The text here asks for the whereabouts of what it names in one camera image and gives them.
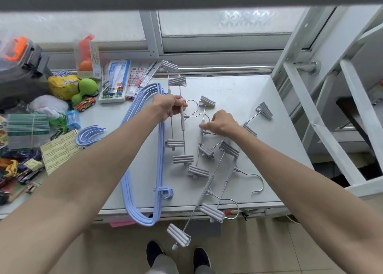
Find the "stack of blue hangers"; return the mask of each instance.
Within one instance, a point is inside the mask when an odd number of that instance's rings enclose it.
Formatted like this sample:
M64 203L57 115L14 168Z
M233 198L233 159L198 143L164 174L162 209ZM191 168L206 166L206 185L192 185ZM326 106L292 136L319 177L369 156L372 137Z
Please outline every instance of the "stack of blue hangers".
M150 84L144 87L134 99L132 105L127 111L124 119L121 122L122 126L144 107L145 102L155 94L166 94L159 83ZM90 126L79 132L76 137L76 144L87 147L100 139L91 140L92 137L104 132L104 128L98 126ZM131 218L143 226L153 226L161 216L161 200L168 199L173 196L173 190L170 187L162 186L164 175L164 155L165 155L165 123L161 122L158 125L158 151L157 151L157 180L156 196L154 199L153 218L148 218L138 211L134 205L132 184L130 180L129 170L127 170L121 179L122 195L124 198L125 208Z

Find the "shoe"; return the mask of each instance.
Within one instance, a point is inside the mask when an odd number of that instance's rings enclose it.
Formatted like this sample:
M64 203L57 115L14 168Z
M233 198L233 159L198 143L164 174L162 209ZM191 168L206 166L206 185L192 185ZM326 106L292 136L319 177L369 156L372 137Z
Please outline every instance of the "shoe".
M164 251L161 249L155 241L150 241L146 246L146 259L150 267L153 267L154 260L159 255L165 255Z
M201 265L211 267L210 258L204 248L198 247L194 250L193 255L194 272Z

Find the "red toy car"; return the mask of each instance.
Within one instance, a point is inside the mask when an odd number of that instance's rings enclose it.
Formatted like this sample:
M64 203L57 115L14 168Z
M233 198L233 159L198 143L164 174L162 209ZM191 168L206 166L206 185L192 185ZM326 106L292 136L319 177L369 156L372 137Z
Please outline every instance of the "red toy car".
M75 106L75 108L78 111L85 111L87 108L91 107L92 105L95 105L96 101L93 97L88 97L86 100L83 100L79 104Z

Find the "person's left hand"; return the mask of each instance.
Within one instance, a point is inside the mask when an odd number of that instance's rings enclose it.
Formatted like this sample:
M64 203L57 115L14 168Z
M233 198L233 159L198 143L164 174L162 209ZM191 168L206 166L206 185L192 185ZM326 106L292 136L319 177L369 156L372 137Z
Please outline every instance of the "person's left hand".
M179 95L162 95L156 94L153 97L153 104L158 105L162 109L162 119L165 121L169 116L169 110L172 109L173 115L180 113L181 105L184 105L184 110L188 107L188 104L185 103L185 99L181 98Z

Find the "trouser leg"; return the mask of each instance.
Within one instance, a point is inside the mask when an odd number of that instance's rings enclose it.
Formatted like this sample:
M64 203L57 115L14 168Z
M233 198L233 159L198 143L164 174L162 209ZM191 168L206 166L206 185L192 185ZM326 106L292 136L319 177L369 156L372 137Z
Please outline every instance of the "trouser leg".
M172 258L158 255L147 274L178 274L178 269Z
M206 265L201 265L195 269L195 274L215 274L214 270Z

